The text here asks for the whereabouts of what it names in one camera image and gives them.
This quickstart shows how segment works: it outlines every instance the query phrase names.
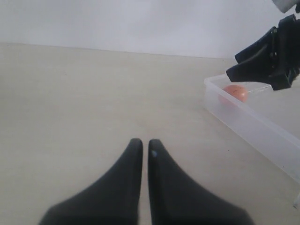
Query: clear plastic container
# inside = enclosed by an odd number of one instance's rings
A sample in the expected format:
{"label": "clear plastic container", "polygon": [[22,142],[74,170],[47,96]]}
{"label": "clear plastic container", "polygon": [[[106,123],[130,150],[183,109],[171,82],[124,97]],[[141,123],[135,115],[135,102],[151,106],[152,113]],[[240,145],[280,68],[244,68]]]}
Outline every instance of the clear plastic container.
{"label": "clear plastic container", "polygon": [[243,103],[222,89],[227,75],[205,80],[205,106],[274,164],[300,183],[300,82],[273,91],[266,84],[239,83],[248,90]]}

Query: table surface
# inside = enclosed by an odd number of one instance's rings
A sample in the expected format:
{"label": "table surface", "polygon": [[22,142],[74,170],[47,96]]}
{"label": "table surface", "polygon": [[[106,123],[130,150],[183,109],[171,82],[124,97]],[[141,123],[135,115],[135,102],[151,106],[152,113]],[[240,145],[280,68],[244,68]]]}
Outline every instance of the table surface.
{"label": "table surface", "polygon": [[[0,224],[37,224],[139,137],[258,225],[298,225],[300,186],[203,106],[233,60],[0,44]],[[149,225],[147,155],[140,224]]]}

